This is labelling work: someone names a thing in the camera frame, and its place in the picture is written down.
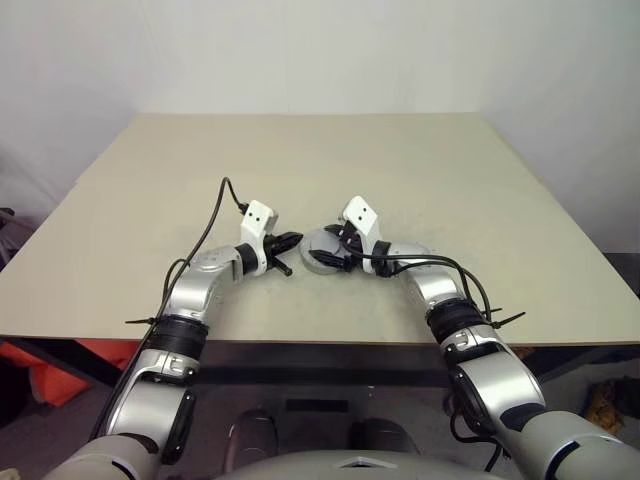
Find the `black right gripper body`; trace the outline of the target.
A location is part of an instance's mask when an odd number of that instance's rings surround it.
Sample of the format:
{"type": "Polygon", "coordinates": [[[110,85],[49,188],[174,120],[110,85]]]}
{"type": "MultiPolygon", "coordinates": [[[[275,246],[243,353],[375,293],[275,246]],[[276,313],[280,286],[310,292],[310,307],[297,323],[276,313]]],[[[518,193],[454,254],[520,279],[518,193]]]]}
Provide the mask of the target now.
{"type": "Polygon", "coordinates": [[[346,251],[343,269],[353,271],[362,266],[362,244],[360,236],[351,222],[346,222],[339,231],[339,241],[346,251]]]}

